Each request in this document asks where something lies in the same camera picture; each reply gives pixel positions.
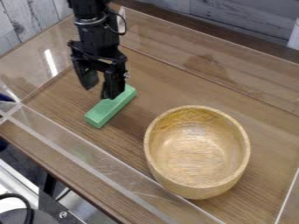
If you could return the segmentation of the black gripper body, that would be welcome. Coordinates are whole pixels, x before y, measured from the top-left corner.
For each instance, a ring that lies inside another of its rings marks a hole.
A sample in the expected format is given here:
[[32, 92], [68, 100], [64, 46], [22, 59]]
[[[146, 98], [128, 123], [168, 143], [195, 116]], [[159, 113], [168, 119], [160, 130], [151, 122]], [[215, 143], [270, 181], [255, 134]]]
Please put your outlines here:
[[127, 56], [119, 50], [120, 37], [115, 18], [75, 19], [79, 29], [79, 40], [71, 40], [71, 61], [74, 58], [86, 60], [98, 72], [108, 69], [126, 70]]

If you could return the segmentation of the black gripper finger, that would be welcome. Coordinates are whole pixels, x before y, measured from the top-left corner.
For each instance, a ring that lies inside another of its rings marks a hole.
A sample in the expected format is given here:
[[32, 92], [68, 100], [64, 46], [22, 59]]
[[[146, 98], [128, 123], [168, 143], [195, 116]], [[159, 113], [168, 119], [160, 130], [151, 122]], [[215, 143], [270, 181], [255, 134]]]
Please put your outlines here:
[[114, 100], [126, 91], [126, 70], [108, 69], [104, 72], [102, 98]]
[[87, 89], [92, 89], [99, 84], [98, 70], [92, 65], [82, 59], [74, 58], [72, 65], [79, 77], [80, 85]]

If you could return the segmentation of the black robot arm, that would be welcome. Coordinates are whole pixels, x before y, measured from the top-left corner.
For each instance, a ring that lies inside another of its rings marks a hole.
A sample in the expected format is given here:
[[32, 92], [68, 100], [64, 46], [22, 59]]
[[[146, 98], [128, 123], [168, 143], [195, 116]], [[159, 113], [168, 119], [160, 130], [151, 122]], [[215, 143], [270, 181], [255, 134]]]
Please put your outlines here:
[[118, 18], [126, 19], [108, 7], [111, 0], [67, 1], [79, 30], [79, 41], [68, 42], [79, 82], [87, 90], [92, 89], [102, 72], [102, 98], [114, 100], [126, 91], [127, 84], [127, 56], [119, 51], [120, 36], [127, 31], [120, 31], [118, 25]]

